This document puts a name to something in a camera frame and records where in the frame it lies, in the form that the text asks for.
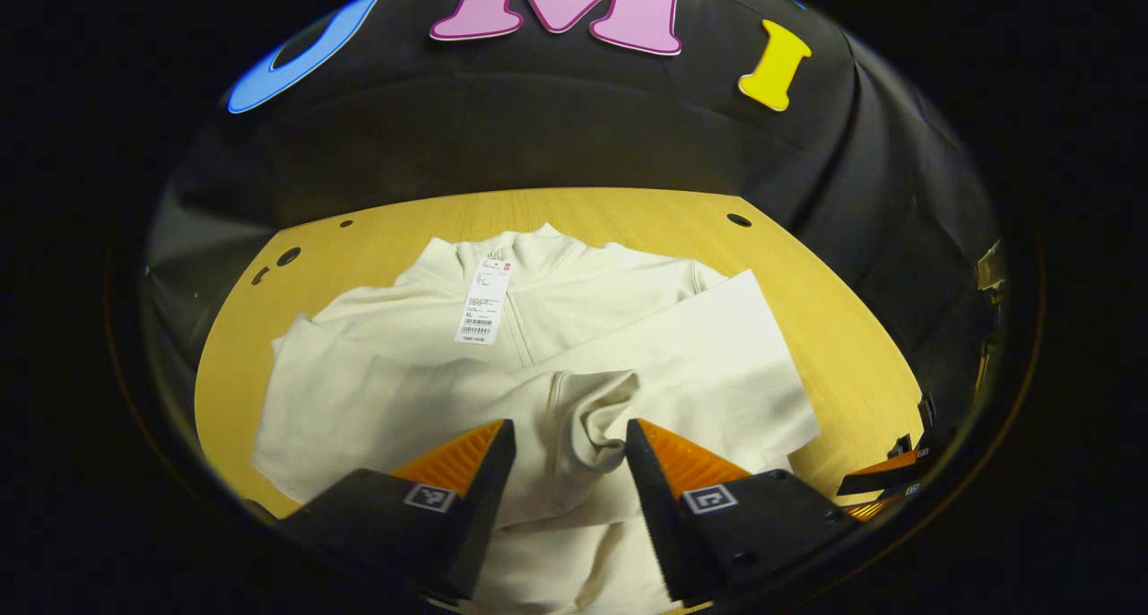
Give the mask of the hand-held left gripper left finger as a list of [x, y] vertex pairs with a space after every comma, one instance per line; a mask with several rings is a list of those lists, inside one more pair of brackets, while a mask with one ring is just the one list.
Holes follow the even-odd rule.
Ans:
[[277, 526], [346, 570], [461, 602], [474, 594], [515, 454], [513, 420], [492, 420], [396, 470], [349, 472]]

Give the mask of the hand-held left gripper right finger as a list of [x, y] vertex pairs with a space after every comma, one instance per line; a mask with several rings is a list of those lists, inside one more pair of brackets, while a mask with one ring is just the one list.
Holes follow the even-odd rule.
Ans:
[[626, 460], [665, 586], [687, 606], [770, 586], [861, 526], [793, 473], [747, 472], [651, 420], [627, 423]]

